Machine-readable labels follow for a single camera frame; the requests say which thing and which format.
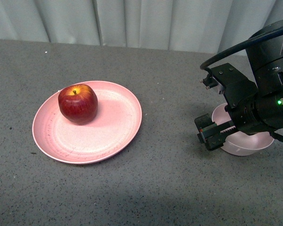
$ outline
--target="gray countertop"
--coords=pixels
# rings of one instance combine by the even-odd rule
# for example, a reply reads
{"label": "gray countertop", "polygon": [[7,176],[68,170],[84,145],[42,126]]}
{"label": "gray countertop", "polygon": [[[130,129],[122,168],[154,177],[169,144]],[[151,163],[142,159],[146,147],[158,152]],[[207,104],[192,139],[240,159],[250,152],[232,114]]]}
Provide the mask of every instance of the gray countertop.
{"label": "gray countertop", "polygon": [[[0,225],[283,225],[283,143],[238,157],[197,138],[194,119],[225,102],[199,83],[211,56],[0,40]],[[252,79],[247,57],[225,62]],[[32,135],[39,107],[92,80],[136,95],[137,135],[94,164],[46,156]]]}

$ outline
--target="red apple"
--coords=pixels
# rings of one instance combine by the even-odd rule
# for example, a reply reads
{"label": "red apple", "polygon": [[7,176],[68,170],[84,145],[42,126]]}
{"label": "red apple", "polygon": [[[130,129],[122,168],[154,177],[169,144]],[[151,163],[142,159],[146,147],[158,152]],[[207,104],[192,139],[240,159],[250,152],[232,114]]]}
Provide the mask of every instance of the red apple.
{"label": "red apple", "polygon": [[58,95],[62,115],[75,124],[93,120],[98,110],[98,98],[86,84],[76,84],[62,89]]}

